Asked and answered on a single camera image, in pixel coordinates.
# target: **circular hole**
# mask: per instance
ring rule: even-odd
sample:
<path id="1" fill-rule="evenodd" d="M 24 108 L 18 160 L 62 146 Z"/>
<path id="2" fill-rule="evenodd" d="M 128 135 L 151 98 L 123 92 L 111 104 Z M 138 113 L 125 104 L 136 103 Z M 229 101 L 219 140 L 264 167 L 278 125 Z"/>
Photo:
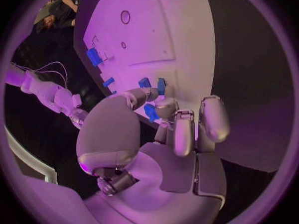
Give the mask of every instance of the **circular hole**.
<path id="1" fill-rule="evenodd" d="M 121 42 L 121 46 L 124 48 L 124 49 L 126 49 L 126 47 L 127 47 L 127 45 L 122 41 Z"/>
<path id="2" fill-rule="evenodd" d="M 131 17 L 128 11 L 122 11 L 121 13 L 121 21 L 123 24 L 128 24 Z"/>

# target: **robotic arm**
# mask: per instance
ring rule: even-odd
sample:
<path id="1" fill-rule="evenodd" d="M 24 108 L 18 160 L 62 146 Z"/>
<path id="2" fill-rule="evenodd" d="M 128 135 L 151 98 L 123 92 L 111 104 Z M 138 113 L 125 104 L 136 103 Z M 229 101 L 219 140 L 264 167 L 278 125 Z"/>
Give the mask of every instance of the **robotic arm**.
<path id="1" fill-rule="evenodd" d="M 79 94 L 72 95 L 54 82 L 41 81 L 35 73 L 23 71 L 14 64 L 6 75 L 6 83 L 20 87 L 24 93 L 36 95 L 44 106 L 56 113 L 64 113 L 78 129 L 81 128 L 87 112 L 78 108 L 82 104 Z"/>

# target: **person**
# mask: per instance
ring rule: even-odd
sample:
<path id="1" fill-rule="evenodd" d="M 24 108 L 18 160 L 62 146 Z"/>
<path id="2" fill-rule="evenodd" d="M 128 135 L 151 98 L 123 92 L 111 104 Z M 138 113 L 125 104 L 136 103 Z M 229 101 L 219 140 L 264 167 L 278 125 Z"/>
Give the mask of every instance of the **person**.
<path id="1" fill-rule="evenodd" d="M 36 32 L 74 26 L 78 4 L 79 0 L 54 0 L 47 5 L 46 15 L 38 22 Z"/>

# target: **blue block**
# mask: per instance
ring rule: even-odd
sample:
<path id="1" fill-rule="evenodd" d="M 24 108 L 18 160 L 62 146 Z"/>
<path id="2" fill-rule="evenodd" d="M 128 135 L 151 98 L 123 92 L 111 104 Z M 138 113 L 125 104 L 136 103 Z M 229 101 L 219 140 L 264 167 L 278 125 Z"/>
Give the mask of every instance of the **blue block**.
<path id="1" fill-rule="evenodd" d="M 148 78 L 142 78 L 139 82 L 138 82 L 140 88 L 150 88 L 150 81 Z"/>
<path id="2" fill-rule="evenodd" d="M 159 78 L 158 93 L 160 96 L 163 96 L 165 94 L 165 86 L 166 86 L 165 80 L 163 78 Z"/>
<path id="3" fill-rule="evenodd" d="M 153 122 L 156 119 L 159 119 L 159 116 L 157 115 L 156 111 L 155 111 L 155 107 L 151 104 L 146 104 L 144 106 L 146 115 L 149 117 L 149 121 Z"/>
<path id="4" fill-rule="evenodd" d="M 88 58 L 91 61 L 93 66 L 97 66 L 103 62 L 103 60 L 101 59 L 101 57 L 99 56 L 99 54 L 95 48 L 89 49 L 86 52 L 86 55 L 88 56 Z"/>
<path id="5" fill-rule="evenodd" d="M 113 77 L 110 77 L 107 81 L 103 82 L 103 86 L 108 87 L 108 85 L 110 85 L 113 82 L 114 82 Z"/>

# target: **blue object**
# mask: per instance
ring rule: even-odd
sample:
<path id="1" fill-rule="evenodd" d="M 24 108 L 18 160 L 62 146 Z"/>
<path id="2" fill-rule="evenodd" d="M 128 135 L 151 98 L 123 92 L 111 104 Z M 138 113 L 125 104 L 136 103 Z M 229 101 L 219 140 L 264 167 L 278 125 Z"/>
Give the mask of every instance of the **blue object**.
<path id="1" fill-rule="evenodd" d="M 86 55 L 88 56 L 88 58 L 91 61 L 93 66 L 97 66 L 103 62 L 103 60 L 101 59 L 101 57 L 99 56 L 99 54 L 95 48 L 89 49 L 86 52 Z"/>
<path id="2" fill-rule="evenodd" d="M 150 88 L 150 81 L 148 78 L 142 78 L 139 82 L 138 82 L 140 88 Z"/>
<path id="3" fill-rule="evenodd" d="M 103 86 L 108 87 L 108 85 L 110 85 L 113 82 L 114 82 L 113 77 L 110 77 L 107 81 L 103 82 Z"/>
<path id="4" fill-rule="evenodd" d="M 158 93 L 160 96 L 163 96 L 165 94 L 165 86 L 166 86 L 165 80 L 163 78 L 159 78 Z"/>
<path id="5" fill-rule="evenodd" d="M 153 122 L 156 119 L 159 119 L 159 116 L 157 115 L 157 113 L 156 113 L 155 108 L 154 108 L 153 105 L 146 104 L 144 106 L 144 109 L 145 109 L 146 115 L 149 117 L 149 121 L 150 122 Z"/>

